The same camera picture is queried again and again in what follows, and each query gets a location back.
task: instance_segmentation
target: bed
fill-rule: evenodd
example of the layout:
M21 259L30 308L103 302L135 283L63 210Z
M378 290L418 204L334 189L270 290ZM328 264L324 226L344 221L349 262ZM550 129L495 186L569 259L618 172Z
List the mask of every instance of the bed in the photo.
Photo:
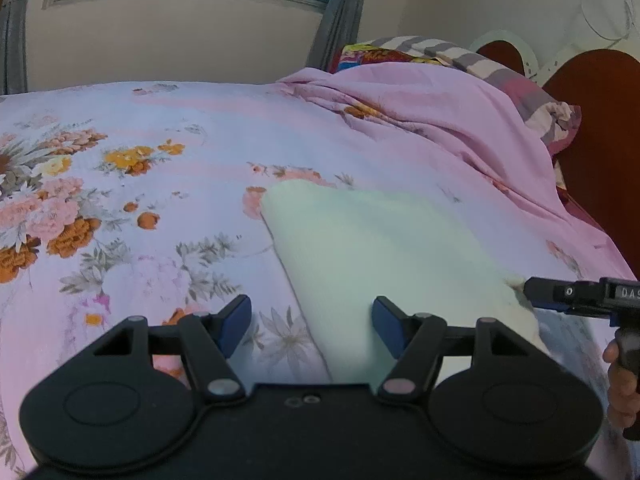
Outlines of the bed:
M243 383L331 380L261 215L282 182L429 198L518 276L632 279L597 222L558 195L552 156L577 189L566 148L577 108L548 99L525 119L515 94L442 43L387 38L346 51L348 70L266 86L123 82L0 98L0 479L34 467L18 424L26 392L132 314L171 324L243 292L256 313L231 358ZM611 332L536 317L549 353L606 403ZM178 358L154 365L185 381ZM607 479L639 471L636 448L608 425L590 465Z

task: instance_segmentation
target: handheld device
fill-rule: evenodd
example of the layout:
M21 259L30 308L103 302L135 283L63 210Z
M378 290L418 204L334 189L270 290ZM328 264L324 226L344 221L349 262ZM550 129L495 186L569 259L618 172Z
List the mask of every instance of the handheld device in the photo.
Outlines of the handheld device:
M372 322L395 367L368 384L258 384L226 362L249 327L238 296L176 326L131 316L25 397L29 480L596 480L596 395L495 319L475 328L408 316L387 298ZM155 370L181 355L190 389ZM471 368L434 387L445 356Z
M599 282L563 282L530 278L524 295L536 308L572 316L609 319L620 348L618 362L636 377L640 373L640 282L602 278ZM640 440L640 419L623 431L627 440Z

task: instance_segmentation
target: screw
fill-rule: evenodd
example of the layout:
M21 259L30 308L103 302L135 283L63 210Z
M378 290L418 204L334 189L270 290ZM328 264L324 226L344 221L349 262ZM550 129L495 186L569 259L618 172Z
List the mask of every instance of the screw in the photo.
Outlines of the screw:
M289 408L299 408L303 403L304 401L300 399L300 397L289 397L289 399L284 401L284 405Z
M415 390L415 383L409 379L389 379L382 388L391 395L409 395Z
M217 397L233 395L240 389L240 384L233 379L216 379L207 385L210 394Z
M308 396L302 397L302 401L305 404L317 404L318 402L320 402L320 397L316 395L308 395Z

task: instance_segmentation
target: black handle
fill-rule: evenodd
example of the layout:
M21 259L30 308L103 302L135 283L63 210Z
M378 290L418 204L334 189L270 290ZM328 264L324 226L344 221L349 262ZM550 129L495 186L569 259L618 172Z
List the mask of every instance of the black handle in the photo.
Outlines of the black handle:
M636 378L640 374L640 331L633 328L619 328L616 330L616 343L620 350L618 363L632 372ZM636 391L640 393L640 381ZM640 440L640 414L630 428L626 428L622 435L627 440Z

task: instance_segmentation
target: round pad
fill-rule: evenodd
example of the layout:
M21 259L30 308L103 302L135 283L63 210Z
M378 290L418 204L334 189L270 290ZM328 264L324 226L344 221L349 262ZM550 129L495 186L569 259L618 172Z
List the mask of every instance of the round pad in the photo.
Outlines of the round pad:
M539 378L510 368L504 364L499 374L466 370L436 387L428 413L441 436L500 468L586 460L602 424L596 395L569 374Z
M25 397L20 424L39 462L126 467L159 454L188 430L194 406L180 381L121 364L61 368Z
M79 424L111 426L132 417L140 407L140 395L118 383L80 386L65 402L65 411Z

